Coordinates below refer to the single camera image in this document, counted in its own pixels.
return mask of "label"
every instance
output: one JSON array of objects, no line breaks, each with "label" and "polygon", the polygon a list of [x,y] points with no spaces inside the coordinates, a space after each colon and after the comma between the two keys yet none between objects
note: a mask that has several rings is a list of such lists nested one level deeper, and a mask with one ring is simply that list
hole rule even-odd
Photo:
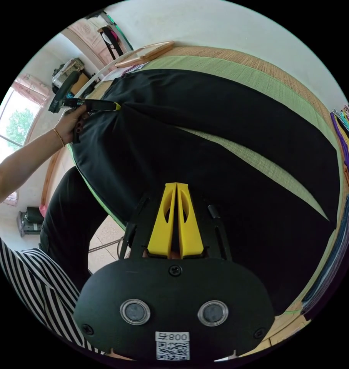
[{"label": "label", "polygon": [[155,332],[157,360],[190,360],[189,332]]}]

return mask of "black and white stripes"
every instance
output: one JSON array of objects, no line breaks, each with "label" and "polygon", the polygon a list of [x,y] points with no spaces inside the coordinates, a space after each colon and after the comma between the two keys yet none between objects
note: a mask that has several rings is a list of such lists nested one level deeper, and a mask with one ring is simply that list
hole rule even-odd
[{"label": "black and white stripes", "polygon": [[47,328],[90,351],[73,312],[79,292],[65,272],[40,249],[13,251],[0,238],[0,265],[14,291]]}]

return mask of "floor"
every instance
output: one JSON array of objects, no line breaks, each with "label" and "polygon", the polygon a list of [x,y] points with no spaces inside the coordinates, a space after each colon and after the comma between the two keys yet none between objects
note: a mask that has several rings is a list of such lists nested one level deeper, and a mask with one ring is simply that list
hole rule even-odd
[{"label": "floor", "polygon": [[[47,194],[46,203],[49,203],[52,194],[54,193],[60,180],[64,174],[74,166],[73,160],[67,148],[63,148],[58,156],[55,164],[52,178],[50,181],[50,187]],[[112,241],[120,239],[124,235],[124,231],[119,225],[110,217],[107,216],[105,221],[98,228],[90,242],[90,250],[110,243]],[[108,246],[106,248],[93,251],[89,254],[89,270],[95,273],[103,266],[118,260],[117,244]]]}]

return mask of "window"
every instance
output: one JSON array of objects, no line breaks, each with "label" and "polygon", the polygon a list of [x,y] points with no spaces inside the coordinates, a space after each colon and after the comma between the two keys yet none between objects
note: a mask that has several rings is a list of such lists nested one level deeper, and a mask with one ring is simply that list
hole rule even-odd
[{"label": "window", "polygon": [[[0,163],[20,149],[41,106],[23,97],[10,88],[0,105]],[[11,194],[5,203],[16,205],[17,192]]]}]

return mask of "tree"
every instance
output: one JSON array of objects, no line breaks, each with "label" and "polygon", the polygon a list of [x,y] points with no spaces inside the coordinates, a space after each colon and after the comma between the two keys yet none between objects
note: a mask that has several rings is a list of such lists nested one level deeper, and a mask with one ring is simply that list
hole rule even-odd
[{"label": "tree", "polygon": [[[29,109],[25,109],[20,112],[16,110],[10,116],[9,125],[6,127],[7,137],[14,142],[23,144],[33,120],[34,116]],[[11,142],[8,142],[8,146],[11,147],[13,151],[19,149],[19,146],[14,145]]]}]

